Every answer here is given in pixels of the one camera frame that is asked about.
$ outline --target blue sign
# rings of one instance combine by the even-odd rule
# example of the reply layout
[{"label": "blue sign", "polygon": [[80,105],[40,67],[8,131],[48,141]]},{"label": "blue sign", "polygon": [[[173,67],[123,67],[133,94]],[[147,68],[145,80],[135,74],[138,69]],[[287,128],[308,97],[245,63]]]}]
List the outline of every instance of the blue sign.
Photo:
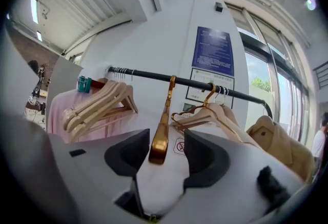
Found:
[{"label": "blue sign", "polygon": [[230,35],[198,27],[192,66],[234,76]]}]

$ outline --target tree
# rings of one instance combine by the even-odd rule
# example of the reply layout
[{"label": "tree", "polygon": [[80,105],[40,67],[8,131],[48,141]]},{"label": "tree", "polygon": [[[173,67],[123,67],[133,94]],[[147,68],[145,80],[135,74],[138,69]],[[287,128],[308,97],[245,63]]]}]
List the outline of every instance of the tree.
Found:
[{"label": "tree", "polygon": [[271,92],[270,81],[262,81],[260,77],[255,77],[252,81],[252,85],[267,92]]}]

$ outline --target teal clip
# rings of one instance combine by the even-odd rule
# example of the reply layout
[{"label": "teal clip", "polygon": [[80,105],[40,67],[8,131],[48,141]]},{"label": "teal clip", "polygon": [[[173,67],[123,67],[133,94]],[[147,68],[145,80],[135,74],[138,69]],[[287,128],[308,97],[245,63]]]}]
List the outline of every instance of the teal clip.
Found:
[{"label": "teal clip", "polygon": [[78,92],[85,92],[85,93],[89,93],[90,92],[90,88],[91,88],[91,78],[85,78],[84,76],[80,76],[78,78],[78,87],[77,90]]}]

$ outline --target poster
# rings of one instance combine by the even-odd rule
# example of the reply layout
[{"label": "poster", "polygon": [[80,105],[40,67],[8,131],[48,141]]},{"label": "poster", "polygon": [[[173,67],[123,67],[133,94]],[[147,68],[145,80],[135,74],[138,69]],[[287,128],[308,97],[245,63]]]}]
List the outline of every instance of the poster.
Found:
[{"label": "poster", "polygon": [[230,35],[198,26],[192,66],[234,76]]},{"label": "poster", "polygon": [[[217,74],[209,71],[204,71],[200,69],[193,68],[191,71],[190,80],[202,82],[202,83],[213,83],[216,86],[222,86],[229,90],[234,90],[235,88],[235,79],[223,74]],[[197,102],[204,102],[206,96],[208,96],[210,92],[205,91],[202,92],[201,89],[188,87],[186,99],[197,101]],[[209,103],[223,103],[232,108],[233,105],[233,97],[231,96],[224,96],[223,94],[213,94],[209,100]]]}]

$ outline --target pink garment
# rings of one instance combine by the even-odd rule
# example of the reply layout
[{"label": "pink garment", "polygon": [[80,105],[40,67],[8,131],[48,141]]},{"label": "pink garment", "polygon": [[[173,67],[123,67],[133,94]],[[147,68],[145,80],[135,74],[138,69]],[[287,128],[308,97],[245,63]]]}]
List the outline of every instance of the pink garment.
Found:
[{"label": "pink garment", "polygon": [[[55,96],[53,101],[51,102],[47,132],[59,135],[63,138],[65,143],[69,143],[71,135],[67,133],[63,128],[63,122],[62,122],[63,112],[65,111],[65,109],[71,108],[73,105],[81,103],[91,95],[92,93],[78,92],[76,89],[74,89]],[[105,123],[108,123],[112,120],[116,120],[118,118],[120,118],[120,116],[111,117],[109,119],[99,121],[96,124],[94,124],[92,127],[103,125]],[[109,137],[113,135],[118,135],[121,132],[120,126],[121,126],[121,120],[109,124],[93,132],[90,132],[89,134],[82,135],[78,141],[89,141],[89,140],[95,140],[95,139]]]}]

